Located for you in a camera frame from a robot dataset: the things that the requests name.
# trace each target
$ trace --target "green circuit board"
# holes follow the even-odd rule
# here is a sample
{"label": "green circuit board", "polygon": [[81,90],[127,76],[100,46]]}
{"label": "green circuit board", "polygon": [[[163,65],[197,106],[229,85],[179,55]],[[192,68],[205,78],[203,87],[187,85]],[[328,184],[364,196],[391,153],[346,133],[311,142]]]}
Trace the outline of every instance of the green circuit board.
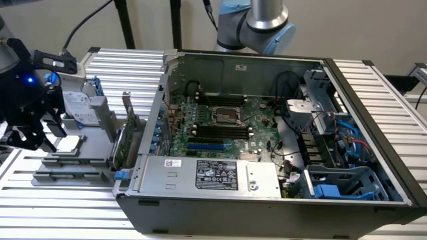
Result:
{"label": "green circuit board", "polygon": [[[169,120],[172,125],[172,144],[169,156],[187,156],[187,143],[192,137],[192,125],[197,123],[200,126],[229,126],[229,127],[251,127],[253,136],[249,139],[228,139],[224,138],[225,150],[197,150],[197,158],[221,158],[221,159],[243,159],[245,154],[256,154],[257,158],[271,161],[271,152],[267,151],[267,142],[273,146],[280,140],[277,128],[273,127],[273,108],[268,106],[268,100],[260,97],[248,97],[241,107],[221,107],[199,105],[193,99],[183,95],[175,95],[169,101],[171,107],[175,109],[169,112]],[[236,112],[239,109],[240,124],[228,120],[219,119],[221,122],[212,122],[212,111],[220,109],[223,112]]]}

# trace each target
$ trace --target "black pole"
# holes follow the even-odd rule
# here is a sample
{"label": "black pole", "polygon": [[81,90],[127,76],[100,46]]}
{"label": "black pole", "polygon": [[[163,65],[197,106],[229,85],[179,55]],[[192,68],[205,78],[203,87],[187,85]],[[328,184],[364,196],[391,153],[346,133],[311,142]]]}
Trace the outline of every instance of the black pole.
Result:
{"label": "black pole", "polygon": [[117,9],[121,31],[127,49],[135,49],[135,41],[129,20],[129,12],[127,0],[113,0],[115,8]]}
{"label": "black pole", "polygon": [[169,0],[173,48],[183,48],[181,40],[181,0]]}

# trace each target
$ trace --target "motherboard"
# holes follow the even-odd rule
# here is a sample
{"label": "motherboard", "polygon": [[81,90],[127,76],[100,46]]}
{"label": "motherboard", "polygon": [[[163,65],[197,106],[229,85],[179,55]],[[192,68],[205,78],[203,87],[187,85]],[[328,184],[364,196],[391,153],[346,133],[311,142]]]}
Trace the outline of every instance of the motherboard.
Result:
{"label": "motherboard", "polygon": [[261,97],[173,95],[169,156],[275,162],[271,147],[280,141],[275,106]]}

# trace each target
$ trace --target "white wall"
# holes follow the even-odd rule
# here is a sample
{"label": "white wall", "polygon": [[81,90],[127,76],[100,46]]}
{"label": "white wall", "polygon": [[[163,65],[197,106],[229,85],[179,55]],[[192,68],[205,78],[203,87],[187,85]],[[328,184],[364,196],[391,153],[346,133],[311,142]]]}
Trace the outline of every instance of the white wall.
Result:
{"label": "white wall", "polygon": [[[139,48],[172,48],[169,0],[127,0]],[[0,9],[16,37],[57,53],[68,33],[105,0],[44,0]],[[220,0],[211,0],[215,15]],[[372,60],[383,73],[406,74],[427,62],[427,0],[285,0],[296,24],[287,55]],[[183,48],[212,50],[216,32],[201,0],[181,0]],[[69,45],[80,59],[89,46],[124,48],[111,4],[81,27]]]}
{"label": "white wall", "polygon": [[[44,0],[0,8],[16,38],[29,49],[59,54],[79,22],[105,0]],[[80,60],[89,47],[125,48],[115,4],[108,5],[76,32],[68,51]]]}

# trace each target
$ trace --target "power supply label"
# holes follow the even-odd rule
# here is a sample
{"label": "power supply label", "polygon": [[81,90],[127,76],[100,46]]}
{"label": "power supply label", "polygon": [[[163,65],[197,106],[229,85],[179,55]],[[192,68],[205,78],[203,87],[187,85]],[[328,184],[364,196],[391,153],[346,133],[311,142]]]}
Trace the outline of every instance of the power supply label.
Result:
{"label": "power supply label", "polygon": [[195,187],[207,190],[239,190],[235,161],[197,160]]}

